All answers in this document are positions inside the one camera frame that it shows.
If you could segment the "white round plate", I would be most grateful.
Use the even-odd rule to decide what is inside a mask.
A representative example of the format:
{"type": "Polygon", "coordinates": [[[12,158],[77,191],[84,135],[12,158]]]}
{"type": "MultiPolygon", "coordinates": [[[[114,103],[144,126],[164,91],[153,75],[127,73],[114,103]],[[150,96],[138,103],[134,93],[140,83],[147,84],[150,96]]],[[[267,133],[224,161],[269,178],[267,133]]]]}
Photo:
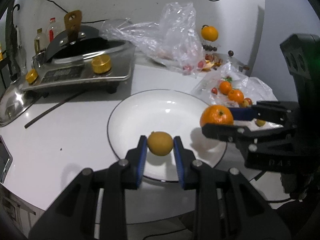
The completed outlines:
{"type": "Polygon", "coordinates": [[[129,96],[112,111],[107,124],[107,137],[118,159],[135,148],[141,136],[166,132],[179,136],[195,158],[215,167],[225,155],[227,144],[206,138],[200,117],[208,104],[175,90],[147,90],[129,96]]]}

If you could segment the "small steel saucepan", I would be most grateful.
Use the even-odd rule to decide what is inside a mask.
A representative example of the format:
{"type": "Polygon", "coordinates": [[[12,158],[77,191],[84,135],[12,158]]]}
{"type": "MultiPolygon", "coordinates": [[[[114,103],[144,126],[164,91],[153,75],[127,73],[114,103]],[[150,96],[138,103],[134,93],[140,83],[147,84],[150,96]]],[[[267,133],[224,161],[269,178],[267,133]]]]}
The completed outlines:
{"type": "Polygon", "coordinates": [[[248,72],[250,70],[249,66],[245,65],[235,57],[234,52],[232,50],[229,50],[226,54],[218,53],[217,51],[215,51],[213,52],[213,59],[214,62],[219,64],[220,66],[226,63],[230,63],[238,71],[246,75],[248,75],[248,72]]]}

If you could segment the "oil bottle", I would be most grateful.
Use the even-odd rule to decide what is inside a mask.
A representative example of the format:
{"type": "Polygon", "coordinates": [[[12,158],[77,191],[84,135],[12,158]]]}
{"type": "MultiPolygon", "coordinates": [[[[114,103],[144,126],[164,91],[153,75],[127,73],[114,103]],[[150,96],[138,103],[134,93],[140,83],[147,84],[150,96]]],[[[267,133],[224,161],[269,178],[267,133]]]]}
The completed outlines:
{"type": "Polygon", "coordinates": [[[46,34],[42,31],[42,28],[37,29],[37,35],[34,38],[34,49],[36,55],[47,49],[49,42],[46,34]]]}

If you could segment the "black wok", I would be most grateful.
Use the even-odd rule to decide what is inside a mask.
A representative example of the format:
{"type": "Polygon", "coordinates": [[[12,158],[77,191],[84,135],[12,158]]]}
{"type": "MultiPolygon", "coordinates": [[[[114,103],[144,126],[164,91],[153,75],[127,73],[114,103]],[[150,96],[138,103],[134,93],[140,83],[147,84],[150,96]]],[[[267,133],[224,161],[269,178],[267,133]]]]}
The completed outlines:
{"type": "Polygon", "coordinates": [[[71,11],[64,16],[65,30],[48,45],[44,56],[45,63],[117,48],[125,44],[122,40],[102,38],[97,28],[83,25],[81,21],[80,10],[71,11]]]}

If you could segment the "large orange on box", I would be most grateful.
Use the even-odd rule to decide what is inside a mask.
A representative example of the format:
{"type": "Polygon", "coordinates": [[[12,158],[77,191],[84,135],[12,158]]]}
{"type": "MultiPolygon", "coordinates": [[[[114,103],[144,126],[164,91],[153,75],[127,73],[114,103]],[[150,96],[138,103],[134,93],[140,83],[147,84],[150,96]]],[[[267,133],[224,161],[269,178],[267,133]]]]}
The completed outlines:
{"type": "Polygon", "coordinates": [[[219,37],[219,32],[214,26],[204,25],[201,29],[201,36],[204,40],[214,42],[219,37]]]}

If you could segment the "black umbrella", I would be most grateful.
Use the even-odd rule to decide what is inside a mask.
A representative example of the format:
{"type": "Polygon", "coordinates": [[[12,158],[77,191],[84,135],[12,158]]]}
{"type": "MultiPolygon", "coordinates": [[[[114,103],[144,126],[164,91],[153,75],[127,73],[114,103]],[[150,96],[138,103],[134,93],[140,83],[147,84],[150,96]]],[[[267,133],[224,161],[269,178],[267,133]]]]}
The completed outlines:
{"type": "Polygon", "coordinates": [[[7,51],[7,57],[9,58],[8,68],[11,81],[17,80],[21,75],[20,67],[16,61],[16,53],[18,49],[17,45],[17,31],[14,26],[14,10],[20,9],[19,4],[15,4],[14,0],[11,0],[7,9],[7,16],[5,22],[5,47],[7,51]]]}

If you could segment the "mandarin orange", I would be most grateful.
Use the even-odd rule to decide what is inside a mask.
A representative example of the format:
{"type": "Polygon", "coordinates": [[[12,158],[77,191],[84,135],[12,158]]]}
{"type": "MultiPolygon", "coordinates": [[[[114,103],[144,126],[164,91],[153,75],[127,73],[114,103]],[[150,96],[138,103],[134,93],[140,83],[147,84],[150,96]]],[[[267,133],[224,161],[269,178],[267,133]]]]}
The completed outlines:
{"type": "Polygon", "coordinates": [[[219,91],[223,95],[228,95],[228,93],[233,89],[232,84],[229,81],[222,81],[219,85],[219,91]]]}
{"type": "Polygon", "coordinates": [[[243,103],[244,101],[244,94],[239,89],[232,89],[227,94],[229,100],[237,102],[237,103],[243,103]]]}
{"type": "Polygon", "coordinates": [[[203,127],[206,124],[233,125],[234,118],[226,106],[211,105],[203,111],[200,117],[200,126],[203,127]]]}

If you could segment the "printed plastic bag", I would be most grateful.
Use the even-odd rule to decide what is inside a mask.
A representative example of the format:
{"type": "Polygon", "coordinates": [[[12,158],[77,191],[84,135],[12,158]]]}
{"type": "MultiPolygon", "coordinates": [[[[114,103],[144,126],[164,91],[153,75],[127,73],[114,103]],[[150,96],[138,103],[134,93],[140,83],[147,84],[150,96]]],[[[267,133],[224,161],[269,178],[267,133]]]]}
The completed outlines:
{"type": "Polygon", "coordinates": [[[250,98],[255,105],[258,101],[276,101],[272,89],[263,81],[256,77],[248,77],[242,74],[230,63],[220,66],[205,75],[205,77],[195,86],[192,94],[198,99],[211,105],[223,105],[229,107],[240,107],[239,103],[229,100],[227,95],[219,91],[222,81],[229,81],[233,89],[239,89],[244,94],[244,98],[250,98]],[[217,95],[211,92],[212,88],[217,88],[217,95]]]}

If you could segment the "black chopstick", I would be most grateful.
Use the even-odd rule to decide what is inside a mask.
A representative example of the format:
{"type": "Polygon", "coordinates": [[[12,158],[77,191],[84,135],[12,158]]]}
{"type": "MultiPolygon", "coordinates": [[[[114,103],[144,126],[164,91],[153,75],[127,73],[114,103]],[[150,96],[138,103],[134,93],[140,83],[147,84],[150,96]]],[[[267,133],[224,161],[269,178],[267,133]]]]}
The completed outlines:
{"type": "Polygon", "coordinates": [[[47,114],[49,114],[50,112],[54,111],[55,109],[59,108],[60,106],[62,106],[63,104],[79,97],[80,95],[84,94],[84,91],[80,91],[77,92],[76,94],[60,101],[59,103],[55,104],[53,107],[50,107],[49,109],[47,109],[46,111],[44,111],[43,113],[41,113],[40,115],[38,115],[37,117],[33,118],[31,121],[29,121],[27,124],[25,124],[24,128],[28,129],[31,125],[35,124],[37,121],[39,121],[40,119],[42,119],[44,116],[46,116],[47,114]]]}

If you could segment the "red label bottle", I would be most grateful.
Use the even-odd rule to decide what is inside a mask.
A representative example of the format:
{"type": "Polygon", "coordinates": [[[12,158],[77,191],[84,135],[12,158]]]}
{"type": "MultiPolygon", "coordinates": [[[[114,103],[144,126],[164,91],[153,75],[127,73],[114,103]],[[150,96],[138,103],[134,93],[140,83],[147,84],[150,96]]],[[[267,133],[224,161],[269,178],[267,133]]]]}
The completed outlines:
{"type": "Polygon", "coordinates": [[[52,42],[52,40],[56,38],[56,36],[59,35],[59,33],[61,33],[62,31],[62,24],[57,21],[55,17],[51,18],[47,28],[49,42],[52,42]]]}

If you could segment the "yellow small fruit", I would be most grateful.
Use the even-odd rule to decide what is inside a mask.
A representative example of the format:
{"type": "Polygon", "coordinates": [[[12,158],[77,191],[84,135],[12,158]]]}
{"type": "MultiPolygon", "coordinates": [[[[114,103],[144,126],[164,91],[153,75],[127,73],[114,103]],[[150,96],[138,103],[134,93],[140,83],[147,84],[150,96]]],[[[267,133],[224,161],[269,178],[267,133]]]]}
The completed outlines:
{"type": "Polygon", "coordinates": [[[249,102],[247,100],[244,100],[242,103],[239,104],[240,107],[246,108],[249,106],[249,102]]]}
{"type": "Polygon", "coordinates": [[[263,127],[263,126],[266,124],[266,121],[265,121],[265,120],[257,119],[257,120],[255,121],[255,124],[256,124],[258,127],[263,127]]]}
{"type": "Polygon", "coordinates": [[[166,132],[152,132],[148,139],[147,145],[151,153],[157,156],[168,155],[173,148],[173,139],[166,132]]]}

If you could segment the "clear plastic bag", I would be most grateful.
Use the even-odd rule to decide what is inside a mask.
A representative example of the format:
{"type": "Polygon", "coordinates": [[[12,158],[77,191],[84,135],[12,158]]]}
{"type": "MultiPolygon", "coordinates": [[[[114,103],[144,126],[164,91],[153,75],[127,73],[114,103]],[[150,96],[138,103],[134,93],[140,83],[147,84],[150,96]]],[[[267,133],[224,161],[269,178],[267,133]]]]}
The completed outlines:
{"type": "Polygon", "coordinates": [[[193,3],[175,2],[164,6],[158,22],[106,20],[99,35],[109,41],[129,41],[145,56],[173,72],[196,75],[206,62],[195,23],[193,3]]]}

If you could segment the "smartphone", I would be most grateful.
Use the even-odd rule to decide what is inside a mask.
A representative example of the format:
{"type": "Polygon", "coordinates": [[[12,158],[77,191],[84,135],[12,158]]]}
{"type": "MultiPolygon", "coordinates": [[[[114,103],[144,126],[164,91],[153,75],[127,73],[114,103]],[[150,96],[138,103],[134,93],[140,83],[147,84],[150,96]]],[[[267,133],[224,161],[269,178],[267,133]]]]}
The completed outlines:
{"type": "Polygon", "coordinates": [[[13,157],[10,154],[3,138],[0,138],[0,180],[3,184],[12,165],[13,157]]]}

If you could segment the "cherry tomato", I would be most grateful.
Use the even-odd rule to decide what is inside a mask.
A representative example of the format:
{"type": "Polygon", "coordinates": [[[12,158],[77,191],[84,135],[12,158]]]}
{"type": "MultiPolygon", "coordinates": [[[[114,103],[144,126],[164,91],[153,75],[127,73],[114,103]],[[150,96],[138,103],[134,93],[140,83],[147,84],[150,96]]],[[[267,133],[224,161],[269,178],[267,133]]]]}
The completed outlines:
{"type": "Polygon", "coordinates": [[[212,88],[211,92],[212,92],[213,94],[217,95],[217,88],[215,88],[215,87],[212,88]]]}
{"type": "Polygon", "coordinates": [[[249,105],[252,105],[252,104],[253,104],[253,102],[252,102],[252,100],[251,100],[250,98],[244,98],[244,100],[246,100],[249,105]]]}

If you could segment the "induction cooker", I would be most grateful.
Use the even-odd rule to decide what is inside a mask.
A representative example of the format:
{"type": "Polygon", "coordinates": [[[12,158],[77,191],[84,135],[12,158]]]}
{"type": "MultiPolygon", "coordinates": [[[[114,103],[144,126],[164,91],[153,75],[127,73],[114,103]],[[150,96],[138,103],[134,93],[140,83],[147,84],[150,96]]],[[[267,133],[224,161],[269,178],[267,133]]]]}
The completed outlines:
{"type": "Polygon", "coordinates": [[[32,83],[24,81],[24,92],[68,92],[105,89],[113,94],[123,81],[127,81],[135,62],[135,46],[122,40],[105,40],[97,37],[79,41],[58,51],[54,56],[44,57],[35,66],[38,77],[32,83]],[[111,68],[95,73],[93,61],[107,55],[111,68]]]}

